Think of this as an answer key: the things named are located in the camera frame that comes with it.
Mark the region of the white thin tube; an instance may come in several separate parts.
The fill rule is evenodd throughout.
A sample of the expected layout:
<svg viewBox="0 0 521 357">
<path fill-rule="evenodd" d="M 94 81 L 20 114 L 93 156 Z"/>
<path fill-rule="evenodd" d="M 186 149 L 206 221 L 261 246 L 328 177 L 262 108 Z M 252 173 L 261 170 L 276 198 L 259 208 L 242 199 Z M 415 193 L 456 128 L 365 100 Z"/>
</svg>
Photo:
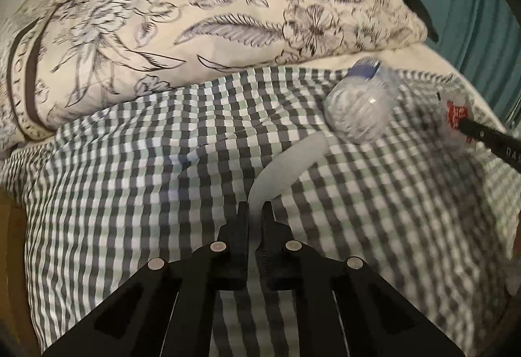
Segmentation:
<svg viewBox="0 0 521 357">
<path fill-rule="evenodd" d="M 281 195 L 330 150 L 326 136 L 316 132 L 276 156 L 256 177 L 248 195 L 249 213 L 259 217 L 265 202 Z"/>
</svg>

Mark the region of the green checkered cloth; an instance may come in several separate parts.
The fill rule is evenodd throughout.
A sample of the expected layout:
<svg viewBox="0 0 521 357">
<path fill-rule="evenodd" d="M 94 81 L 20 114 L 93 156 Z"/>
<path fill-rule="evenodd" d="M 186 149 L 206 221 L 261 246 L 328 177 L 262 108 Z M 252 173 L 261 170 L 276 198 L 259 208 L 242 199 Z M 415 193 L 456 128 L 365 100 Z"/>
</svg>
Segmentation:
<svg viewBox="0 0 521 357">
<path fill-rule="evenodd" d="M 342 71 L 266 68 L 199 86 L 151 88 L 63 126 L 1 164 L 26 210 L 26 286 L 41 348 L 57 341 L 149 259 L 210 242 L 269 162 L 327 131 L 322 103 Z M 384 135 L 330 150 L 274 200 L 295 237 L 360 256 L 473 356 L 507 305 L 504 265 L 520 176 L 440 132 L 456 75 L 400 71 Z"/>
</svg>

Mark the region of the black garment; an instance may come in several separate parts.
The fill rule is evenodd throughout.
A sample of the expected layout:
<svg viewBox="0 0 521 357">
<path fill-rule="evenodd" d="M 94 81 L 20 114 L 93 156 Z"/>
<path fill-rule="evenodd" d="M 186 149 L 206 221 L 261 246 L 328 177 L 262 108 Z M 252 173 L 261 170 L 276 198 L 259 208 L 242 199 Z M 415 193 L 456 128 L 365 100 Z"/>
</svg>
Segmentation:
<svg viewBox="0 0 521 357">
<path fill-rule="evenodd" d="M 403 0 L 403 2 L 423 21 L 428 29 L 428 39 L 437 43 L 439 35 L 434 28 L 434 23 L 428 9 L 421 0 Z"/>
</svg>

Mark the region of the white snack packet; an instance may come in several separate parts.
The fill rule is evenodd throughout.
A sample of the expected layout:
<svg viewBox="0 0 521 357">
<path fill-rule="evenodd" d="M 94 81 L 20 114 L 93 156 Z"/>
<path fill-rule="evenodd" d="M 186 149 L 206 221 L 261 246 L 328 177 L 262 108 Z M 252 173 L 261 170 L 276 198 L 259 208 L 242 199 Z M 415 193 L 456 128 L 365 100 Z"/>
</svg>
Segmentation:
<svg viewBox="0 0 521 357">
<path fill-rule="evenodd" d="M 459 130 L 462 120 L 474 119 L 470 97 L 461 92 L 439 92 L 438 109 L 441 121 L 439 132 L 444 142 L 452 146 L 475 147 L 475 141 Z"/>
</svg>

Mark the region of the cotton swab container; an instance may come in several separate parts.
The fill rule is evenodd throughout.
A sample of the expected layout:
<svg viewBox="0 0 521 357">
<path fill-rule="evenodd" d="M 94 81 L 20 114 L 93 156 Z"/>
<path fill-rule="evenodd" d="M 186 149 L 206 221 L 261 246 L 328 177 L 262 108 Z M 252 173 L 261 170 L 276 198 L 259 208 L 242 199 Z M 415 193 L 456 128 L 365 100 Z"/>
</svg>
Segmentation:
<svg viewBox="0 0 521 357">
<path fill-rule="evenodd" d="M 355 144 L 380 138 L 398 104 L 400 77 L 385 62 L 364 57 L 348 69 L 324 102 L 325 119 L 336 134 Z"/>
</svg>

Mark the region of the brown cardboard box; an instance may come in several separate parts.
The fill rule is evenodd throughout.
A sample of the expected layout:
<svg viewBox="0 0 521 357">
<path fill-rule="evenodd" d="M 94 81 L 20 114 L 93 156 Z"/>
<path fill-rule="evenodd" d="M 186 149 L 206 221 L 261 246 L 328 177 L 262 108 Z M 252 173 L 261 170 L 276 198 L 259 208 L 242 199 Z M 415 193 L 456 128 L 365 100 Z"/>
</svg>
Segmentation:
<svg viewBox="0 0 521 357">
<path fill-rule="evenodd" d="M 28 303 L 26 214 L 1 190 L 1 356 L 41 356 Z"/>
</svg>

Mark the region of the floral white duvet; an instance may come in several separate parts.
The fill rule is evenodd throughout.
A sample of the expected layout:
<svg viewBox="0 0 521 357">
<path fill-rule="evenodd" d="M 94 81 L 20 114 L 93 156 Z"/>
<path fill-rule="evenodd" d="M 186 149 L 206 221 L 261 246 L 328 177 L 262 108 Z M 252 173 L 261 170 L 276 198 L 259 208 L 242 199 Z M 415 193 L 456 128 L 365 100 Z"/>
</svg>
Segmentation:
<svg viewBox="0 0 521 357">
<path fill-rule="evenodd" d="M 1 147 L 149 93 L 427 35 L 403 0 L 35 0 L 1 27 Z"/>
</svg>

